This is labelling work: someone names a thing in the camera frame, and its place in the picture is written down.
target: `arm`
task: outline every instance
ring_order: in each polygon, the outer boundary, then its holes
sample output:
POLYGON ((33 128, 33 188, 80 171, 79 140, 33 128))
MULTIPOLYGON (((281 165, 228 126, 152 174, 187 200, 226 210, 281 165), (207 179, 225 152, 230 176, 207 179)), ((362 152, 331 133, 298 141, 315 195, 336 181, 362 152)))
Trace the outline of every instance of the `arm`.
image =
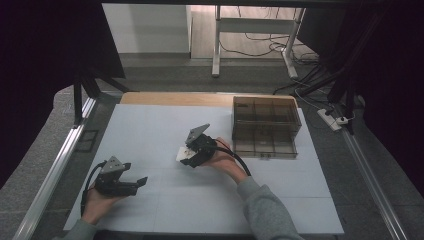
MULTIPOLYGON (((229 148, 222 138, 217 139, 217 144, 229 148)), ((252 177, 247 176, 230 155, 216 151, 203 165, 227 173, 237 183, 237 192, 244 201, 244 216, 258 240, 302 239, 280 199, 268 186, 260 187, 252 177)))
POLYGON ((237 192, 244 200, 244 216, 258 240, 303 239, 286 207, 268 186, 260 187, 248 177, 238 184, 237 192))
POLYGON ((96 224, 112 208, 113 204, 125 197, 106 197, 93 186, 88 191, 84 213, 72 229, 63 238, 53 240, 91 240, 97 232, 96 224))

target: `person's left hand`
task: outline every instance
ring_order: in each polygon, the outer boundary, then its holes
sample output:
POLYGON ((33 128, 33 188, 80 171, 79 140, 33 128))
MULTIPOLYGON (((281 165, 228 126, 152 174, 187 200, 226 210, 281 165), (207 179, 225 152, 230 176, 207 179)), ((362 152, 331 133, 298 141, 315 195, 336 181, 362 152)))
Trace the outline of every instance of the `person's left hand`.
POLYGON ((88 191, 87 202, 81 219, 89 224, 96 225, 109 212, 114 203, 126 197, 106 197, 100 194, 93 184, 88 191))

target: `white wall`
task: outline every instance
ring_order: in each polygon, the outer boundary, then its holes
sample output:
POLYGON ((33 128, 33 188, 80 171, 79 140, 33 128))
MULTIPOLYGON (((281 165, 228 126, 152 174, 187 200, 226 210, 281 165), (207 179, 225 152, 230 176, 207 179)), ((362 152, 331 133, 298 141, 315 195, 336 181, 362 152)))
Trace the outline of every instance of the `white wall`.
POLYGON ((103 9, 119 53, 190 51, 190 6, 103 4, 103 9))

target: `gray sleeve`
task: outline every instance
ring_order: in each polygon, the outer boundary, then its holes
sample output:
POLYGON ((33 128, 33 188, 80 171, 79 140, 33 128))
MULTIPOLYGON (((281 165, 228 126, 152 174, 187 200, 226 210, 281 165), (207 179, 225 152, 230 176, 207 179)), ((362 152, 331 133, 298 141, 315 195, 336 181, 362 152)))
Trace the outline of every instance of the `gray sleeve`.
POLYGON ((79 219, 65 237, 55 237, 53 240, 91 240, 96 232, 96 226, 79 219))
POLYGON ((303 239, 297 233, 289 212, 268 186, 248 177, 237 186, 244 201, 244 216, 258 240, 303 239))

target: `wrist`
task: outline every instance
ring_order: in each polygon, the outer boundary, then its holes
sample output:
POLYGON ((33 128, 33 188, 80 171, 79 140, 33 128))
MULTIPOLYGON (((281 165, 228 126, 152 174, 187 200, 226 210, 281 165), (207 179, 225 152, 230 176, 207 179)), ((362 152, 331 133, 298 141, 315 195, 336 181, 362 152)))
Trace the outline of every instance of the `wrist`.
POLYGON ((81 217, 81 220, 91 225, 96 225, 99 222, 99 218, 96 215, 90 213, 84 213, 81 217))
POLYGON ((246 172, 236 163, 226 168, 225 173, 227 173, 237 184, 248 177, 246 172))

